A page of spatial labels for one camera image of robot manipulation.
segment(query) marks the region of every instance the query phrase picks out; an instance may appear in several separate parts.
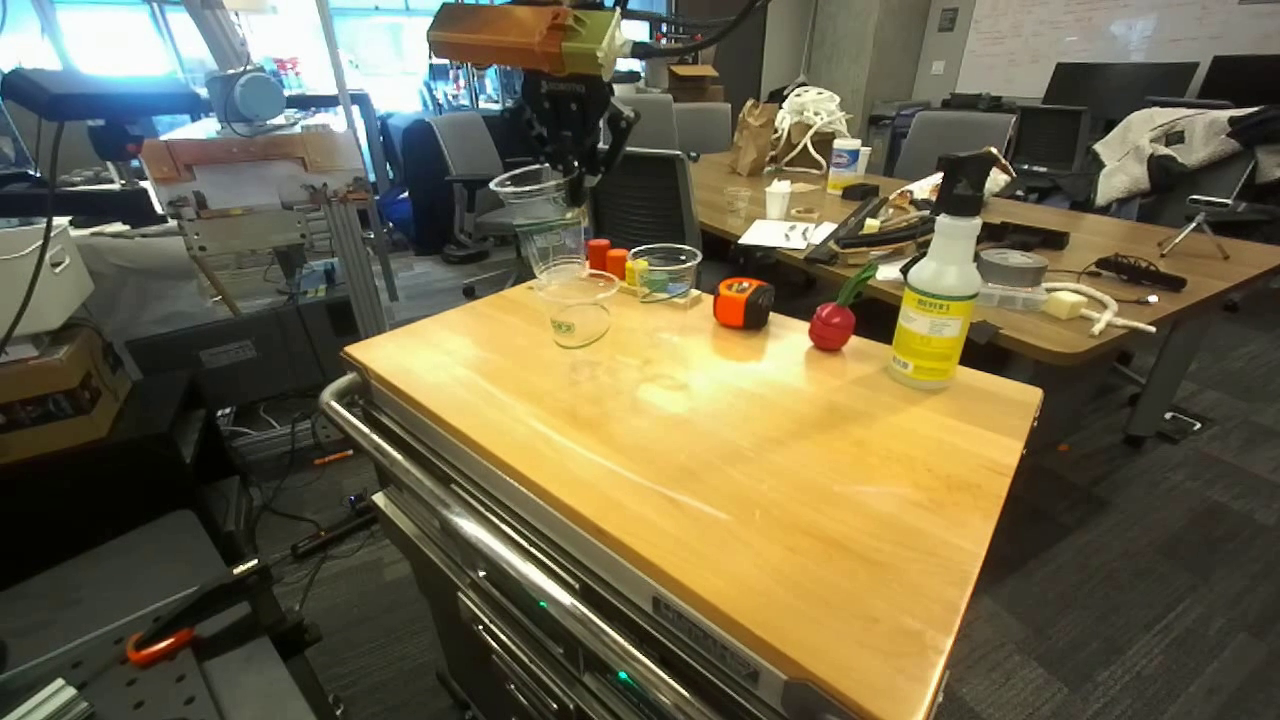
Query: wooden tabletop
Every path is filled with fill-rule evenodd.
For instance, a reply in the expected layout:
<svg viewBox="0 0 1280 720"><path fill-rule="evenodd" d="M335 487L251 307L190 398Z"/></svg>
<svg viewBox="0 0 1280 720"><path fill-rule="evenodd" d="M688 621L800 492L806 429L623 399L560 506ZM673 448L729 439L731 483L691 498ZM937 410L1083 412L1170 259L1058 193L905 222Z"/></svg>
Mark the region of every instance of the wooden tabletop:
<svg viewBox="0 0 1280 720"><path fill-rule="evenodd" d="M729 154L701 155L691 163L697 222L710 235L724 235L724 242L745 235L745 229L756 216L762 216L762 186L769 178L736 178ZM806 182L806 186L800 182L792 209L796 209L796 222L843 222L855 203L827 195L821 182ZM993 195L985 216L1072 232L1062 253L1042 253L1052 269L1042 282L1077 282L1095 256L1109 256L1109 253L1161 259L1156 246L1170 235L1170 229L1161 229L1161 223L1133 223L1118 216L1019 203L1005 195ZM1253 246L1253 242L1225 242L1225 246L1230 259L1218 259L1211 235L1201 235L1201 232L1188 235L1167 259L1161 259L1167 271L1188 277L1188 288L1161 292L1161 304L1153 307L1122 304L1122 318L1167 324L1179 314L1215 307L1225 297L1280 271L1277 246ZM1117 302L1137 302L1153 292L1153 288L1133 288L1101 277L1089 277L1083 284ZM897 302L899 284L874 284L870 297ZM981 307L976 318L1000 327L1005 348L1042 363L1083 363L1126 338L1122 327L1109 327L1105 338L1091 338L1083 321L1052 321L1052 318L1014 314L1014 307Z"/></svg>
<svg viewBox="0 0 1280 720"><path fill-rule="evenodd" d="M563 351L540 297L507 288L347 360L774 667L922 717L1038 389L914 392L881 346L823 355L788 318L608 307L612 332Z"/></svg>

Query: floor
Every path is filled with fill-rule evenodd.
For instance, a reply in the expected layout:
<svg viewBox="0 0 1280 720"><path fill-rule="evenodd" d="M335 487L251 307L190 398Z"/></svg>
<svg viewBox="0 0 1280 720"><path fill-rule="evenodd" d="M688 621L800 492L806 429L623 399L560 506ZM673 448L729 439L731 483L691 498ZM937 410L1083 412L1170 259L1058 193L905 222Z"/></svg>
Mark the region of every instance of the floor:
<svg viewBox="0 0 1280 720"><path fill-rule="evenodd" d="M950 653L945 720L1280 717L1277 327L1277 288L1215 321L1179 392L1209 420L1201 438L1117 444L1133 398L1117 381L1072 438L1072 462L1027 458ZM265 468L246 481L251 536L284 556L373 483L363 462ZM429 608L380 527L281 564L281 600L320 629L308 657L342 717L459 717L435 684Z"/></svg>

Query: cable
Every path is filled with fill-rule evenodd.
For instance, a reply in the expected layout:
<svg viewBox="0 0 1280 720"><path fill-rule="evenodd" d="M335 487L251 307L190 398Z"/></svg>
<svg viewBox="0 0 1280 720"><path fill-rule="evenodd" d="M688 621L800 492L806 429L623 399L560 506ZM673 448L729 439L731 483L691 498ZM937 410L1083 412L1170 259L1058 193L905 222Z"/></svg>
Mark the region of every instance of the cable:
<svg viewBox="0 0 1280 720"><path fill-rule="evenodd" d="M663 50L657 50L657 43L631 43L631 57L634 62L657 62L657 57L691 57L691 54L705 54L705 50L710 50L710 43L718 43L729 33L736 33L753 12L759 12L769 0L745 0L745 10L729 19L729 24L718 24L710 37L705 37L705 39L691 39L691 43L663 43Z"/></svg>
<svg viewBox="0 0 1280 720"><path fill-rule="evenodd" d="M15 314L0 338L0 351L8 348L8 342L15 338L15 327L25 324L30 302L36 302L36 284L39 284L39 271L44 271L44 256L46 256L46 246L50 246L50 195L54 195L54 163L59 163L59 148L65 148L65 124L50 130L50 155L46 155L46 186L44 186L44 235L39 235L39 253L36 253L36 266L30 266L30 277L29 277L29 288L25 297L15 302Z"/></svg>

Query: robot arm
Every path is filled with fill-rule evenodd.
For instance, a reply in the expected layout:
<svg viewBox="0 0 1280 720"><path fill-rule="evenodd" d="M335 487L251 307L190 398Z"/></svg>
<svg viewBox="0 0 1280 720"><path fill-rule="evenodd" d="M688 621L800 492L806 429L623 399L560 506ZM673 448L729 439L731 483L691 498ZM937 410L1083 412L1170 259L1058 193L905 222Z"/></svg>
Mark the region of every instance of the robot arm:
<svg viewBox="0 0 1280 720"><path fill-rule="evenodd" d="M620 19L669 19L653 12L572 10L563 4L438 4L429 43L456 65L503 65L518 70L518 107L540 155L568 178L568 203L584 203L584 193L623 154L634 113L612 99L612 65L620 57L688 57L718 43L736 24L759 12L769 0L745 0L745 10L697 43L657 50L620 39Z"/></svg>

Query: spray bottle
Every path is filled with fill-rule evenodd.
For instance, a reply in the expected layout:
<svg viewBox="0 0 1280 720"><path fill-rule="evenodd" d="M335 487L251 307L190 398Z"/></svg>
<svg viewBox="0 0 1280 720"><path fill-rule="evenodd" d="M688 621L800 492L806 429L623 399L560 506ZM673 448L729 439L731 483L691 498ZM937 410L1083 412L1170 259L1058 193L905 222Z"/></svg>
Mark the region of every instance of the spray bottle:
<svg viewBox="0 0 1280 720"><path fill-rule="evenodd" d="M945 389L960 368L973 304L985 288L976 271L976 232L993 154L945 155L937 223L922 259L907 271L905 304L890 327L886 376L910 389Z"/></svg>

